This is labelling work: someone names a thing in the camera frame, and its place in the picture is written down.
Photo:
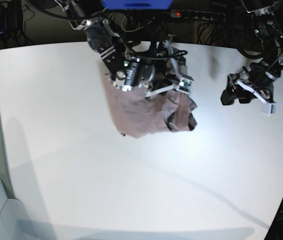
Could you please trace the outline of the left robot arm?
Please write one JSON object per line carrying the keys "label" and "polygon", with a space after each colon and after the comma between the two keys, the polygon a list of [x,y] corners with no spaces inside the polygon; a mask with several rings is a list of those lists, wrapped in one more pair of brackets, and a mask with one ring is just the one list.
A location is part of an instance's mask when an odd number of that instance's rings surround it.
{"label": "left robot arm", "polygon": [[232,105],[236,100],[249,104],[260,99],[274,103],[274,82],[283,71],[283,0],[243,0],[246,15],[251,18],[255,37],[262,51],[252,55],[242,48],[238,51],[252,62],[249,68],[229,74],[220,100],[222,105]]}

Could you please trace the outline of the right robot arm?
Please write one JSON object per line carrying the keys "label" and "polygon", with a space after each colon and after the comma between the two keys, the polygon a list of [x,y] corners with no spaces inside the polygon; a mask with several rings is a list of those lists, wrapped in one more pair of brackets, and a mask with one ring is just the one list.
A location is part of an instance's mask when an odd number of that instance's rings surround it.
{"label": "right robot arm", "polygon": [[141,86],[153,90],[165,84],[170,54],[163,43],[151,41],[147,50],[135,51],[141,42],[128,40],[100,3],[88,6],[82,0],[58,0],[56,4],[74,30],[85,32],[88,45],[100,55],[115,88],[129,92]]}

